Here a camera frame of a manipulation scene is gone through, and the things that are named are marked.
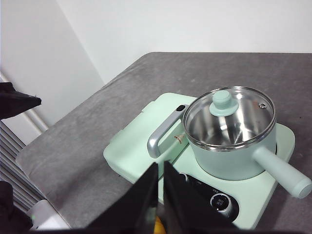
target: mint green handle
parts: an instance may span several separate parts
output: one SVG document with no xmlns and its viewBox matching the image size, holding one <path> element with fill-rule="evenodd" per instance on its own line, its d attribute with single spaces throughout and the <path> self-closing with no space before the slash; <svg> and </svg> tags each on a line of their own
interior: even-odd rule
<svg viewBox="0 0 312 234">
<path fill-rule="evenodd" d="M 312 181 L 267 148 L 259 147 L 254 152 L 253 159 L 292 196 L 304 198 L 311 192 Z"/>
<path fill-rule="evenodd" d="M 165 121 L 162 122 L 158 128 L 151 134 L 147 141 L 147 151 L 152 158 L 158 158 L 160 156 L 160 151 L 158 148 L 158 143 L 160 139 L 166 134 L 166 132 L 178 121 L 181 119 L 184 112 L 189 105 L 180 105 L 175 109 L 171 115 L 169 115 Z"/>
</svg>

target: gray felt surface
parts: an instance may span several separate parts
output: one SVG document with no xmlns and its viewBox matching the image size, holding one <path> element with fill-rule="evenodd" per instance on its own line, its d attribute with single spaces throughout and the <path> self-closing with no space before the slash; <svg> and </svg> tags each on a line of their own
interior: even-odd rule
<svg viewBox="0 0 312 234">
<path fill-rule="evenodd" d="M 131 186 L 102 155 L 115 133 L 163 93 L 198 97 L 234 85 L 272 98 L 277 121 L 296 136 L 290 164 L 312 177 L 312 54 L 146 54 L 23 149 L 17 162 L 72 227 L 84 227 Z M 277 186 L 257 228 L 310 233 L 311 220 L 312 195 L 295 199 Z"/>
</svg>

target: pot stand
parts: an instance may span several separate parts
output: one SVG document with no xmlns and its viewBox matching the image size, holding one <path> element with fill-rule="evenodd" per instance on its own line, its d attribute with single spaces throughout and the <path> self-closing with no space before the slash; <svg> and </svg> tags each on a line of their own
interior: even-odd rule
<svg viewBox="0 0 312 234">
<path fill-rule="evenodd" d="M 205 172 L 197 163 L 183 126 L 176 123 L 160 140 L 161 156 L 151 158 L 147 140 L 154 130 L 181 104 L 190 104 L 195 97 L 166 93 L 150 102 L 123 130 L 120 130 L 105 148 L 103 155 L 110 167 L 126 180 L 134 183 L 153 162 L 159 164 L 158 198 L 163 203 L 163 161 L 169 160 L 175 169 L 234 197 L 239 204 L 239 214 L 234 224 L 239 228 L 255 228 L 260 220 L 277 182 L 263 172 L 253 178 L 230 181 L 216 178 Z M 289 161 L 294 149 L 293 132 L 276 125 L 277 156 Z"/>
</svg>

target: black object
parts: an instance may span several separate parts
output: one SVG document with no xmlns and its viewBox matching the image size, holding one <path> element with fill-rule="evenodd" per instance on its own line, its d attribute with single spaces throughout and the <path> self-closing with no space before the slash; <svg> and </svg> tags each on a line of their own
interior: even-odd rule
<svg viewBox="0 0 312 234">
<path fill-rule="evenodd" d="M 12 186 L 0 181 L 0 233 L 22 233 L 32 226 L 30 217 L 13 205 Z"/>
<path fill-rule="evenodd" d="M 164 203 L 168 233 L 209 233 L 209 229 L 237 229 L 198 194 L 169 163 L 164 163 Z"/>
<path fill-rule="evenodd" d="M 210 199 L 216 195 L 219 194 L 217 196 L 214 197 L 214 199 L 212 200 L 212 205 L 213 207 L 215 207 L 216 209 L 219 210 L 223 210 L 226 209 L 229 205 L 229 201 L 227 199 L 226 196 L 221 195 L 221 194 L 226 194 L 225 192 L 216 189 L 188 174 L 185 173 L 179 173 L 180 177 L 187 181 L 187 183 L 194 189 L 196 190 L 196 192 L 198 192 L 204 199 L 206 202 L 206 205 L 210 205 Z M 230 221 L 234 221 L 239 213 L 239 205 L 238 202 L 236 201 L 236 199 L 234 197 L 232 197 L 229 194 L 226 194 L 230 199 L 231 199 L 231 205 L 232 205 L 232 211 L 230 212 L 229 215 L 229 219 Z"/>
<path fill-rule="evenodd" d="M 240 230 L 218 213 L 169 162 L 164 163 L 164 201 L 168 234 L 298 234 Z M 130 190 L 86 229 L 30 231 L 28 234 L 152 234 L 158 203 L 158 169 L 153 163 Z M 0 203 L 0 228 L 8 206 Z"/>
<path fill-rule="evenodd" d="M 114 233 L 153 233 L 158 205 L 158 165 L 153 163 L 129 191 L 87 228 Z"/>
<path fill-rule="evenodd" d="M 185 105 L 179 105 L 176 111 L 183 111 L 185 108 Z"/>
<path fill-rule="evenodd" d="M 11 82 L 1 82 L 0 103 L 0 119 L 4 119 L 41 105 L 41 99 L 16 91 Z"/>
</svg>

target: mint green cooking pot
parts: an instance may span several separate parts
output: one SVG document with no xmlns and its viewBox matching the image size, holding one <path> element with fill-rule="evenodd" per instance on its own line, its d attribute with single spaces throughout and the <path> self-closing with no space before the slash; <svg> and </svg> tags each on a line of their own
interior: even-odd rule
<svg viewBox="0 0 312 234">
<path fill-rule="evenodd" d="M 243 180 L 266 170 L 294 197 L 311 192 L 312 181 L 275 155 L 275 107 L 263 92 L 226 87 L 179 106 L 149 138 L 151 157 L 160 155 L 159 140 L 180 118 L 196 160 L 207 173 Z"/>
</svg>

